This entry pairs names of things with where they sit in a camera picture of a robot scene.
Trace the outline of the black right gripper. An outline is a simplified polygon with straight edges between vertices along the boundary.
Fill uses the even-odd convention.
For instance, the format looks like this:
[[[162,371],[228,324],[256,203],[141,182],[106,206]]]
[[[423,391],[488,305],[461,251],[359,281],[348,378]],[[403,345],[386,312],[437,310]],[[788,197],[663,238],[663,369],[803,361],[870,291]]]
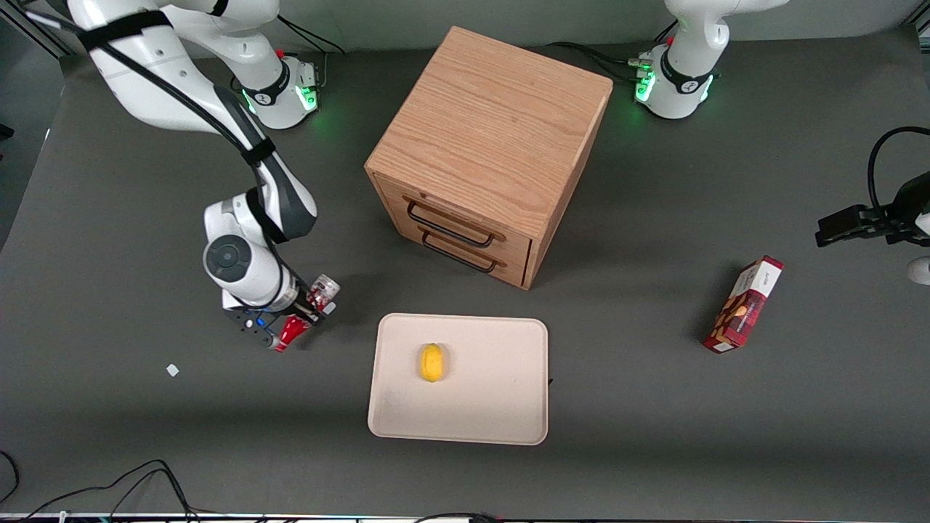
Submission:
[[[331,315],[335,308],[336,304],[334,301],[320,300],[319,310],[315,300],[315,294],[312,293],[311,289],[300,288],[294,300],[286,307],[286,314],[289,315],[289,317],[298,317],[309,322],[311,325],[316,325],[322,321],[323,318]]]

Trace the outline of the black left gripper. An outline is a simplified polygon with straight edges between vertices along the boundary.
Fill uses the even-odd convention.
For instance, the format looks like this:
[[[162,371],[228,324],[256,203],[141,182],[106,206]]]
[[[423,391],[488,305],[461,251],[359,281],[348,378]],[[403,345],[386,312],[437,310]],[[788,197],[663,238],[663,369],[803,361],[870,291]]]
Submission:
[[[867,188],[873,205],[871,229],[863,228],[869,222],[869,208],[853,205],[834,212],[818,221],[814,234],[818,248],[852,239],[884,238],[888,245],[901,242],[928,245],[929,172],[905,182],[890,204],[881,205],[875,190],[875,175],[867,173]]]

